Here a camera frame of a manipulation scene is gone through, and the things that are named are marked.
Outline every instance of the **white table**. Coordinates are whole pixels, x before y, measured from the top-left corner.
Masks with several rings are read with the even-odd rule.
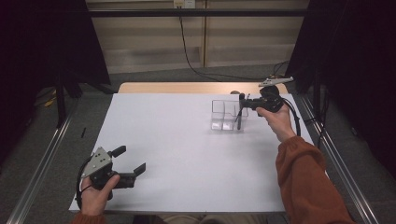
[[[283,97],[293,101],[289,94]],[[113,170],[147,171],[133,189],[115,189],[106,210],[134,214],[284,211],[276,180],[278,141],[265,119],[249,111],[242,132],[210,128],[212,100],[230,94],[119,93],[113,96],[98,147],[127,151]],[[302,137],[312,142],[304,123]],[[73,200],[70,210],[77,211]]]

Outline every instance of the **person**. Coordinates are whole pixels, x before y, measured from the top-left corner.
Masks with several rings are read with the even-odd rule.
[[[276,157],[277,181],[290,223],[355,223],[341,195],[325,174],[323,154],[317,147],[297,136],[291,128],[289,108],[283,105],[276,113],[260,107],[256,111],[267,120],[280,142]],[[105,223],[103,212],[107,195],[119,179],[113,176],[102,190],[85,190],[82,194],[82,209],[72,223]],[[90,184],[89,178],[85,178],[81,188]],[[265,223],[262,218],[254,216],[253,222]],[[156,221],[166,223],[166,218]]]

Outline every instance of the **black curtain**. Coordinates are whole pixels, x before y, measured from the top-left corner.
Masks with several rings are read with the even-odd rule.
[[[87,12],[84,0],[7,1],[0,7],[0,162],[33,116],[42,88],[59,76],[71,95],[79,82],[110,84]]]
[[[296,77],[301,92],[315,79],[326,85],[373,155],[396,177],[396,2],[311,0],[308,9],[318,8],[324,19],[304,19],[287,75]]]

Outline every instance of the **human hand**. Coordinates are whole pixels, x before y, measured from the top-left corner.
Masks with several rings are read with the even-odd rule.
[[[82,192],[82,207],[81,213],[87,216],[98,216],[105,211],[107,197],[111,190],[116,187],[120,181],[119,175],[113,175],[101,189],[90,187],[91,180],[87,177],[82,180],[81,188],[85,189]]]
[[[290,112],[286,105],[283,105],[276,113],[272,113],[261,107],[257,107],[256,111],[261,116],[265,117],[268,121],[268,125],[276,134],[276,137],[280,142],[284,142],[296,135],[294,130],[291,128]]]

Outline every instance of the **metal bracket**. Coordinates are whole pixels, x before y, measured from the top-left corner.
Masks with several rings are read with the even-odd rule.
[[[111,157],[105,152],[102,147],[96,149],[95,154],[93,154],[91,160],[88,162],[87,166],[84,168],[84,172],[81,178],[85,178],[105,167],[112,162]]]

